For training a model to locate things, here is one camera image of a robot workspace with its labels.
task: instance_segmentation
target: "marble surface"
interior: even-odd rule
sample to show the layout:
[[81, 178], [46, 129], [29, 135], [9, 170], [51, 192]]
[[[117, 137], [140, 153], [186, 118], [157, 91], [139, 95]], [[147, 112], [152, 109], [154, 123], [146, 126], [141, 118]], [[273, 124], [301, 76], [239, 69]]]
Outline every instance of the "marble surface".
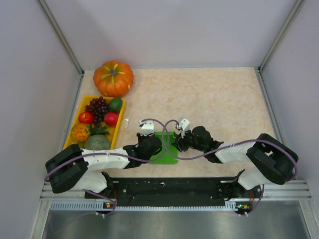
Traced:
[[[187, 118], [191, 128], [202, 125], [211, 136], [238, 142], [274, 135], [267, 109], [252, 67], [134, 69], [134, 84], [127, 95], [116, 147], [137, 143], [139, 120]], [[94, 71], [86, 71], [77, 106], [84, 95], [99, 95], [93, 84]], [[174, 124], [168, 126], [174, 130]], [[157, 124], [156, 131], [161, 131]], [[181, 157], [200, 153], [190, 149]], [[235, 176], [251, 163], [213, 164], [205, 158], [179, 161], [175, 165], [144, 164], [134, 169], [108, 169], [111, 177], [217, 177]]]

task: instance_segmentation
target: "white wall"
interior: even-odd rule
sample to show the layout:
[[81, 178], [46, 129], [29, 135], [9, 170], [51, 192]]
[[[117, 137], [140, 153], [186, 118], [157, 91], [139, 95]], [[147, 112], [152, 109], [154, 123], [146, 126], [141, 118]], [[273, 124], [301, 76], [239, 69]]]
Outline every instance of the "white wall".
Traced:
[[319, 210], [319, 1], [308, 0], [264, 76], [284, 138]]
[[30, 233], [79, 75], [35, 0], [0, 2], [0, 238]]
[[47, 0], [85, 70], [259, 66], [295, 0]]

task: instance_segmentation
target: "pineapple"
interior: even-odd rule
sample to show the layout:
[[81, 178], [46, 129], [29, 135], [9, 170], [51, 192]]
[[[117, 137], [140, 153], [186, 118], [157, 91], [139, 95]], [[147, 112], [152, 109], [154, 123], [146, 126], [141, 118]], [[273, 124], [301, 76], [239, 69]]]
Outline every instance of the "pineapple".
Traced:
[[71, 130], [71, 137], [75, 143], [85, 143], [89, 137], [98, 134], [109, 134], [107, 126], [91, 126], [90, 124], [77, 123]]

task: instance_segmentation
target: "metal floor panel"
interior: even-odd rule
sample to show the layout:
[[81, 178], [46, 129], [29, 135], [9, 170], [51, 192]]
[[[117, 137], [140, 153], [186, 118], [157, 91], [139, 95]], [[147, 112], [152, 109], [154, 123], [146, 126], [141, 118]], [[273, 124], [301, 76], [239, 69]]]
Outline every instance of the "metal floor panel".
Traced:
[[[53, 228], [83, 212], [50, 211]], [[43, 239], [309, 239], [298, 202], [262, 202], [247, 217], [231, 212], [117, 212], [105, 219], [86, 215]]]

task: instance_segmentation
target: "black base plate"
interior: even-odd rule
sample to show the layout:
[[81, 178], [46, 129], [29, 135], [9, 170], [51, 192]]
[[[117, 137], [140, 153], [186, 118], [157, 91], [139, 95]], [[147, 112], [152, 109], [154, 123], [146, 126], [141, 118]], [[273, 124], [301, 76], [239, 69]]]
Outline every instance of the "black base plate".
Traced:
[[[234, 178], [112, 178], [114, 192], [106, 195], [117, 198], [117, 206], [150, 207], [195, 207], [224, 206], [225, 200], [220, 195], [221, 181]], [[253, 188], [254, 197], [260, 192]], [[231, 198], [249, 198], [249, 191], [238, 195], [235, 191]]]

